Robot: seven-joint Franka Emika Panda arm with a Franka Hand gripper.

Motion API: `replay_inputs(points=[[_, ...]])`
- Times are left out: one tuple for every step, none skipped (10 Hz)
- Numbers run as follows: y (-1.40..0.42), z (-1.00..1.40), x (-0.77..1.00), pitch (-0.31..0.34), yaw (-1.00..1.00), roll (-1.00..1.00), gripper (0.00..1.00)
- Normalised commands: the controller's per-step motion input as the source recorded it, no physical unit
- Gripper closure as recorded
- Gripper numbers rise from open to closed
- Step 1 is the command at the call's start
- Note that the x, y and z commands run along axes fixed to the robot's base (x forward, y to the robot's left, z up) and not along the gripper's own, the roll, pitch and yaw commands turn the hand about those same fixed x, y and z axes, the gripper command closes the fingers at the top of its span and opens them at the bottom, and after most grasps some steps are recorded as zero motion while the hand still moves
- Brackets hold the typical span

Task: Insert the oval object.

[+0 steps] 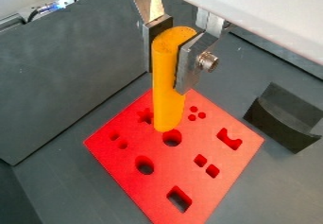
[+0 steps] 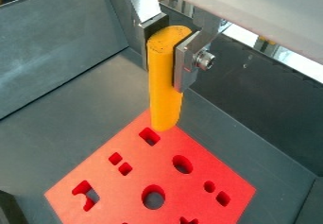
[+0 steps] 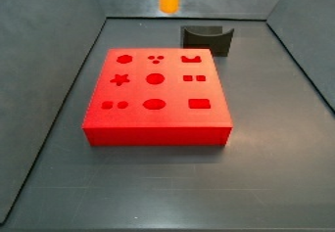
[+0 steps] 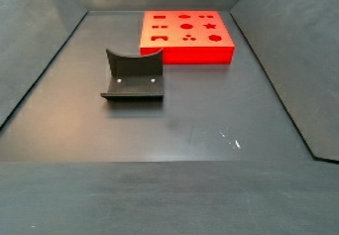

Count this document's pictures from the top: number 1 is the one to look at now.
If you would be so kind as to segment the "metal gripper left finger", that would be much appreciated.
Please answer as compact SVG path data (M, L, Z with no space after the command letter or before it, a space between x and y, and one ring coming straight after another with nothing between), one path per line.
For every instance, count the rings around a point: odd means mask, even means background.
M151 44L155 37L174 26L174 17L166 13L162 0L132 0L132 2L140 15L144 65L147 71L151 72Z

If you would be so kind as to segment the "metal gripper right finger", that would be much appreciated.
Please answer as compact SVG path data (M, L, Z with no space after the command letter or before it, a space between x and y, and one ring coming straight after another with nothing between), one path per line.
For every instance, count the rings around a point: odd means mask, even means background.
M212 50L231 25L212 12L198 9L196 26L200 31L179 46L178 52L174 88L182 95L196 85L200 72L212 72L218 67L219 57Z

